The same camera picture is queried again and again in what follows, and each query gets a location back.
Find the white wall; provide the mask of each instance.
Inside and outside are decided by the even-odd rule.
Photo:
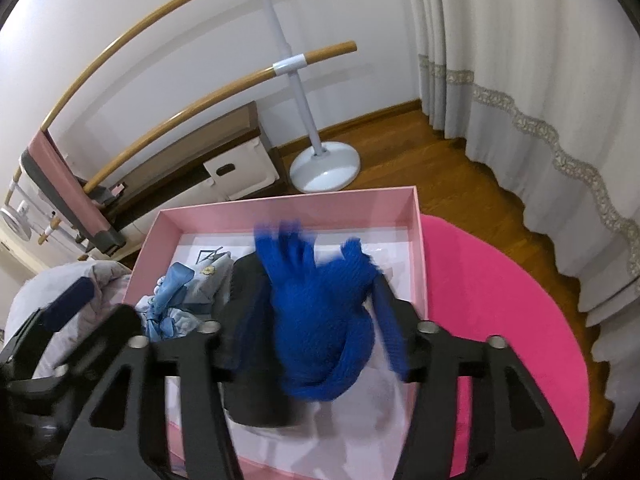
[[[4,329],[14,296],[32,277],[33,274],[0,245],[0,328]]]
[[[20,0],[0,30],[0,182],[68,85],[102,49],[168,0]],[[359,51],[301,72],[319,128],[417,97],[408,0],[275,0],[295,52],[355,40]],[[195,0],[98,71],[50,129],[72,167],[91,176],[187,104],[278,60],[260,0]],[[276,145],[304,134],[280,78],[169,133],[123,168],[245,102],[257,100]]]

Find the wooden baseboard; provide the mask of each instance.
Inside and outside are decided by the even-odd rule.
[[[323,128],[322,130],[320,130],[318,133],[320,134],[320,138],[323,141],[331,140],[339,134],[347,130],[353,130],[354,128],[362,126],[363,124],[367,124],[373,121],[379,121],[389,117],[395,117],[407,112],[413,112],[414,110],[421,109],[422,102],[420,101],[420,99],[407,101],[405,103],[400,103],[399,105],[390,106],[389,108],[382,108],[382,110],[377,110],[375,112],[371,112],[370,114],[365,114],[360,117],[344,121],[343,123],[328,126],[327,128]],[[280,152],[280,156],[287,156],[291,155],[292,153],[299,153],[309,146],[311,146],[311,142],[309,141],[309,138],[305,136],[300,137],[299,139],[290,140],[286,144],[278,146],[278,151]]]

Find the curtain trim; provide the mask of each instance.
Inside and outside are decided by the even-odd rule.
[[[518,131],[546,142],[552,150],[553,165],[556,170],[570,178],[580,180],[589,187],[602,224],[611,232],[621,235],[628,244],[629,260],[626,268],[630,277],[635,279],[640,276],[640,226],[635,220],[623,217],[612,204],[604,179],[596,167],[569,155],[560,146],[558,131],[547,122],[530,117],[518,110],[513,97],[475,84],[472,70],[450,70],[446,65],[430,61],[428,56],[419,56],[419,58],[420,66],[427,68],[431,76],[445,78],[448,84],[472,84],[473,101],[507,112]],[[636,282],[636,295],[640,295],[640,280]]]

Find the wooden floor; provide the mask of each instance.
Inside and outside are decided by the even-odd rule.
[[[445,140],[419,110],[358,124],[332,138],[348,142],[362,158],[362,172],[349,189],[417,186],[423,213],[444,218],[496,247],[556,300],[587,363],[591,407],[581,462],[593,463],[609,445],[611,413],[603,394],[608,369],[591,359],[597,329],[585,328],[585,315],[577,309],[580,284],[558,273],[550,239],[524,227],[520,199],[501,189],[487,166],[466,158],[464,140]],[[287,169],[295,155],[284,156]]]

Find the white round base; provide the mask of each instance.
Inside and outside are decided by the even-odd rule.
[[[302,193],[338,191],[348,186],[360,172],[360,155],[343,142],[323,142],[326,150],[316,155],[307,148],[293,161],[291,182]]]

